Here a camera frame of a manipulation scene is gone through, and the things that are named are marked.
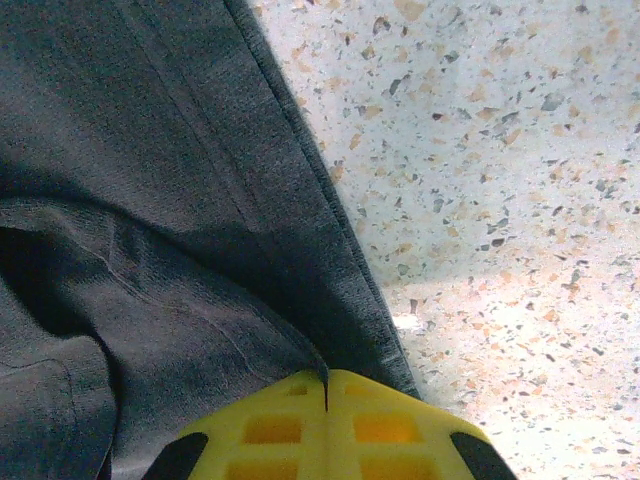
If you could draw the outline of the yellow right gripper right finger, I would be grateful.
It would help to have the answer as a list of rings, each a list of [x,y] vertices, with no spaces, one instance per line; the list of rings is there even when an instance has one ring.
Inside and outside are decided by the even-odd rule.
[[[518,480],[475,425],[346,371],[330,372],[327,480]]]

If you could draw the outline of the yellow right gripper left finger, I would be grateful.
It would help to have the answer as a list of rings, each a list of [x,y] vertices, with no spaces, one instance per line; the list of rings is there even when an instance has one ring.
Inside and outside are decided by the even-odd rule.
[[[186,426],[143,480],[328,480],[328,380],[291,375]]]

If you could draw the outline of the dark grey t-shirt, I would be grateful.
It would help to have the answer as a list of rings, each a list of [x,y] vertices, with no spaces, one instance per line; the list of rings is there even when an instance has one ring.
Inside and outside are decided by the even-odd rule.
[[[334,368],[417,394],[247,0],[0,0],[0,480]]]

